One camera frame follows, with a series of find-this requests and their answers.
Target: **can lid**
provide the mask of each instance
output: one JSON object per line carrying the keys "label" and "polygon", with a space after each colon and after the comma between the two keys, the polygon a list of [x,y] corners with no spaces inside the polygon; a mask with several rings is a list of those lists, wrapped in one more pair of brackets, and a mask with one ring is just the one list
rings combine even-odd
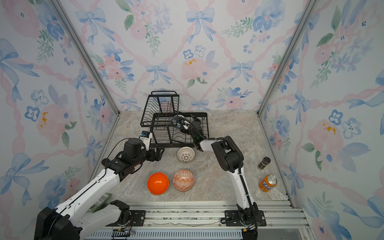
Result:
{"label": "can lid", "polygon": [[266,178],[266,180],[268,181],[269,184],[271,185],[277,185],[277,179],[275,177],[275,175],[268,175],[268,177]]}
{"label": "can lid", "polygon": [[268,157],[264,157],[264,158],[263,158],[263,163],[265,163],[265,164],[270,164],[270,163],[271,163],[271,159],[268,158]]}

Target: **marble surface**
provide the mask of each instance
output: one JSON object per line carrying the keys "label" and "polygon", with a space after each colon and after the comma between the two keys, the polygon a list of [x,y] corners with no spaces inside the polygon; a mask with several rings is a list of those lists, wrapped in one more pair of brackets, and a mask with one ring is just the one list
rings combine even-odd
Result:
{"label": "marble surface", "polygon": [[[255,200],[287,200],[286,189],[281,175],[273,160],[268,143],[264,139],[262,130],[254,111],[207,111],[210,137],[231,136],[244,155],[245,179],[249,191]],[[124,111],[112,136],[107,149],[110,153],[118,141],[126,137],[138,137],[143,130],[140,126],[141,111]],[[112,159],[123,149],[125,141],[119,143],[112,152]],[[141,201],[232,201],[236,202],[233,186],[227,173],[219,166],[213,152],[196,152],[196,157],[189,163],[180,162],[176,153],[178,148],[166,148],[159,162],[144,162],[141,169],[127,176],[121,183],[112,188],[111,201],[119,199],[124,202]],[[263,170],[257,165],[261,159],[268,156],[272,162]],[[181,169],[190,170],[194,177],[194,186],[186,191],[177,191],[173,184],[174,174]],[[170,183],[168,190],[162,195],[153,195],[147,189],[148,178],[156,173],[163,172]],[[268,174],[274,174],[278,185],[269,192],[262,192],[258,183]]]}

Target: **orange fanta can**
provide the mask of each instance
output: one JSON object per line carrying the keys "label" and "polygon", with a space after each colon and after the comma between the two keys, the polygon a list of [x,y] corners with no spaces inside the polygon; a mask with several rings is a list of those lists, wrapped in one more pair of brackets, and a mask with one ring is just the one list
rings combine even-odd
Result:
{"label": "orange fanta can", "polygon": [[276,185],[277,185],[277,179],[276,179],[275,175],[270,174],[270,175],[265,176],[265,178],[260,181],[259,188],[263,192],[268,192],[269,190],[271,190]]}

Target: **green packet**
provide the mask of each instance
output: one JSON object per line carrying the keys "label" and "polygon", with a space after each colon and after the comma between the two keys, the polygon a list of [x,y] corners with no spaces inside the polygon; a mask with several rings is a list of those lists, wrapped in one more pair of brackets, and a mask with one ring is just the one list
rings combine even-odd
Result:
{"label": "green packet", "polygon": [[97,200],[94,205],[90,208],[92,213],[100,210],[100,208],[111,198],[111,193],[104,193],[99,200]]}

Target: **bowl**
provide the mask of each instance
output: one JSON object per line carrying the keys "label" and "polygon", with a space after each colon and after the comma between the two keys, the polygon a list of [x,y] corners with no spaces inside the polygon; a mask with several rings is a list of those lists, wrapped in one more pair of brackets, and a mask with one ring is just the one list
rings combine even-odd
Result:
{"label": "bowl", "polygon": [[148,178],[147,188],[150,191],[150,193],[154,195],[161,195],[165,193],[168,187],[169,187],[168,177],[162,172],[157,172],[155,174],[152,174]]}
{"label": "bowl", "polygon": [[182,169],[173,176],[173,186],[180,192],[188,191],[195,182],[195,177],[187,169]]}

